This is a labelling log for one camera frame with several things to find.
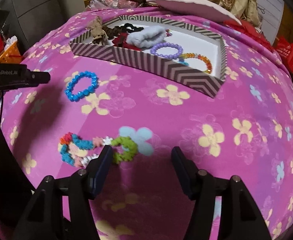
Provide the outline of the red fabric scrunchie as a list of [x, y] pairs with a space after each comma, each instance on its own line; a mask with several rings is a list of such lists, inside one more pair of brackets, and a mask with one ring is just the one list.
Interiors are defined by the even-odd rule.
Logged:
[[128, 33], [120, 33], [116, 38], [112, 40], [112, 43], [114, 44], [115, 47], [141, 51], [140, 48], [127, 43], [127, 36], [128, 36]]

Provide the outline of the pink floral bed sheet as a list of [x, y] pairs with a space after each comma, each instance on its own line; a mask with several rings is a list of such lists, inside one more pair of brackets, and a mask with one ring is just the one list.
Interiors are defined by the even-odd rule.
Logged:
[[[226, 42], [226, 81], [215, 98], [123, 66], [72, 53], [69, 41], [100, 16], [147, 15], [219, 33]], [[71, 175], [60, 138], [130, 137], [138, 152], [113, 165], [91, 210], [101, 239], [182, 239], [193, 203], [170, 160], [178, 146], [199, 168], [240, 176], [273, 239], [293, 224], [293, 84], [279, 57], [235, 30], [156, 8], [79, 13], [26, 53], [29, 69], [49, 84], [9, 92], [1, 128], [33, 185]]]

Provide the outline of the white pink pillow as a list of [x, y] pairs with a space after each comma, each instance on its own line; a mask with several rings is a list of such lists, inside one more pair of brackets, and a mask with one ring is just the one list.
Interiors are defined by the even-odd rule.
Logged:
[[206, 18], [213, 22], [234, 21], [242, 25], [241, 21], [231, 12], [208, 0], [146, 0], [155, 3], [166, 10], [183, 15], [193, 15]]

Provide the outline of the striped white jewelry box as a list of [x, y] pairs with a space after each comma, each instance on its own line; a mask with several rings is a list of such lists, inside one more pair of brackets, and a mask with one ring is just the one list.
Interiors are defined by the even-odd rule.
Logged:
[[221, 35], [182, 21], [146, 15], [122, 15], [104, 25], [136, 27], [159, 25], [172, 31], [157, 46], [141, 51], [93, 43], [90, 31], [74, 38], [70, 48], [74, 55], [119, 63], [164, 77], [214, 98], [226, 79], [227, 54]]

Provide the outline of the black scrunchie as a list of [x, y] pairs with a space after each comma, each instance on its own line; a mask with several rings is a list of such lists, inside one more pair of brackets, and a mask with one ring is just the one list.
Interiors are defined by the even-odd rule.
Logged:
[[115, 26], [113, 28], [107, 27], [106, 25], [103, 26], [103, 31], [106, 32], [108, 39], [111, 40], [115, 37], [118, 37], [121, 33], [135, 33], [144, 30], [143, 27], [136, 27], [133, 24], [126, 23], [121, 26]]

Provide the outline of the orange plastic basket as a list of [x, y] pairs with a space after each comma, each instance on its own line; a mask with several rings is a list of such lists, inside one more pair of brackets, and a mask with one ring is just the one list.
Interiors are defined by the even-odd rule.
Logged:
[[0, 63], [20, 64], [24, 57], [20, 54], [17, 42], [14, 42], [0, 55]]

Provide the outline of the grey refrigerator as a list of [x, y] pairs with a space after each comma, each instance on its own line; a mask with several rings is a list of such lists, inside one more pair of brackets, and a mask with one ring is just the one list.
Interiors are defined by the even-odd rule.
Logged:
[[0, 0], [0, 9], [8, 10], [9, 35], [18, 38], [24, 53], [50, 31], [85, 9], [83, 0]]

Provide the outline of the light blue fluffy scrunchie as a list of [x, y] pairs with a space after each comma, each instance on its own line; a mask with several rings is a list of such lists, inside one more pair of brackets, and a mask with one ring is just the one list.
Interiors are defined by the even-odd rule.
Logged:
[[127, 44], [137, 48], [151, 48], [161, 43], [166, 37], [166, 30], [159, 25], [149, 26], [141, 31], [130, 33], [127, 36]]

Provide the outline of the red shopping bag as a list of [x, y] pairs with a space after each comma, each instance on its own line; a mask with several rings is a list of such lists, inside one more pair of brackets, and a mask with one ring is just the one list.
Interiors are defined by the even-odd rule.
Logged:
[[288, 42], [284, 37], [279, 37], [275, 50], [281, 57], [284, 66], [290, 73], [293, 73], [293, 43]]

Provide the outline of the clear plastic bag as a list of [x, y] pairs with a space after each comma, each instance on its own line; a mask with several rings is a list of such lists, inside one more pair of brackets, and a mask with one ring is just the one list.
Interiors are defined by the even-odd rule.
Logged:
[[90, 0], [86, 11], [104, 9], [134, 9], [143, 4], [141, 1], [132, 0]]

